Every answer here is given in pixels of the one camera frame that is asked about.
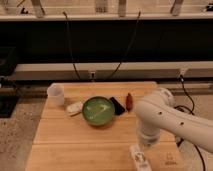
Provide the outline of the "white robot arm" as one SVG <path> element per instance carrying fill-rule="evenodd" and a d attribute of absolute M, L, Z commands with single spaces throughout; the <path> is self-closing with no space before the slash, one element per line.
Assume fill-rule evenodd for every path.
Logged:
<path fill-rule="evenodd" d="M 165 88 L 157 88 L 135 103 L 139 141 L 155 144 L 163 129 L 213 153 L 213 121 L 181 112 L 173 105 L 174 96 Z"/>

